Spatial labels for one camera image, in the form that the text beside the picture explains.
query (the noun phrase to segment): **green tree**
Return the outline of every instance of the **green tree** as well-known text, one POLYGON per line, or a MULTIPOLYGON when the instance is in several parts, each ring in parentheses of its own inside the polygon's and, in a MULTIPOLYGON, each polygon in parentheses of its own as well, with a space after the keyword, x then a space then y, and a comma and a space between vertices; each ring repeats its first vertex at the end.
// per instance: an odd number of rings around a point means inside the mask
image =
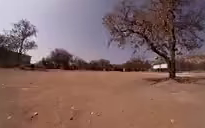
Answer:
POLYGON ((50 53, 50 60, 58 66, 58 68, 68 69, 72 61, 73 55, 65 49, 56 48, 50 53))

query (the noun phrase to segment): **distant trees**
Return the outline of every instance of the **distant trees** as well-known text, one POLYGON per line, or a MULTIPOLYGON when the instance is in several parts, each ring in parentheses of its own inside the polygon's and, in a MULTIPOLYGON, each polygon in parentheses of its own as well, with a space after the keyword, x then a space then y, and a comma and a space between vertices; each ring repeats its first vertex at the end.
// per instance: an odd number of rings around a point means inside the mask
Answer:
POLYGON ((89 63, 89 68, 91 70, 109 70, 111 68, 111 64, 109 60, 105 59, 92 60, 89 63))
POLYGON ((63 69, 68 69, 71 63, 73 55, 66 51, 65 49, 56 48, 53 50, 49 59, 58 67, 63 69))
POLYGON ((148 61, 140 58, 131 58, 124 64, 111 64, 109 60, 92 60, 89 63, 82 58, 76 57, 65 49, 51 51, 50 55, 42 58, 38 64, 48 69, 66 69, 66 70, 93 70, 93 71, 147 71, 151 68, 148 61))
POLYGON ((71 61, 71 69, 73 69, 73 70, 86 70, 86 69, 88 69, 88 63, 79 57, 73 57, 73 59, 71 61))
POLYGON ((176 55, 200 48, 205 42, 205 6, 197 0, 123 0, 103 23, 111 42, 119 47, 146 48, 168 64, 176 77, 176 55))
POLYGON ((140 58, 131 58, 123 64, 126 71, 148 71, 151 64, 148 61, 143 61, 140 58))

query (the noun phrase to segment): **sky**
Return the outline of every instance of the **sky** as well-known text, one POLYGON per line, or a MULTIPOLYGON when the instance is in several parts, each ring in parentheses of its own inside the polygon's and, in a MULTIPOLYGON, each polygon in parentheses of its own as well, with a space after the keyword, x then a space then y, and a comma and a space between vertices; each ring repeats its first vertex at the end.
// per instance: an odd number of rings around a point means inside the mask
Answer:
POLYGON ((127 61, 132 50, 108 47, 109 34, 103 16, 118 0, 0 0, 0 32, 12 23, 27 19, 38 29, 38 49, 28 52, 32 62, 64 48, 87 61, 108 59, 127 61))

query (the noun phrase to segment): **bare tree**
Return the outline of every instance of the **bare tree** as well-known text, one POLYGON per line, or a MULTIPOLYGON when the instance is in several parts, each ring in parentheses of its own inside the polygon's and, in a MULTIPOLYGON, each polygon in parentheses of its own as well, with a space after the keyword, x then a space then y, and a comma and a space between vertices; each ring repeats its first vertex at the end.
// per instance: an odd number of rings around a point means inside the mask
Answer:
POLYGON ((18 61, 20 61, 21 54, 37 48, 36 42, 31 40, 31 37, 37 35, 37 29, 30 21, 20 20, 18 23, 13 24, 13 29, 9 34, 14 43, 13 47, 15 47, 19 53, 18 61))
POLYGON ((124 0, 103 23, 111 42, 119 47, 146 48, 168 64, 169 77, 176 77, 176 54, 200 48, 205 42, 205 7, 196 0, 124 0))

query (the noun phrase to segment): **dirt ground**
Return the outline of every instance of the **dirt ground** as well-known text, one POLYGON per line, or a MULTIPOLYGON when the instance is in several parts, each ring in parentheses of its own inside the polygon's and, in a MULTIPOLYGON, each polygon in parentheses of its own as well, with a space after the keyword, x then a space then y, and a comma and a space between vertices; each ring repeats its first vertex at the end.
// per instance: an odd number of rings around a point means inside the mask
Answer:
POLYGON ((0 128, 205 128, 205 79, 166 76, 0 69, 0 128))

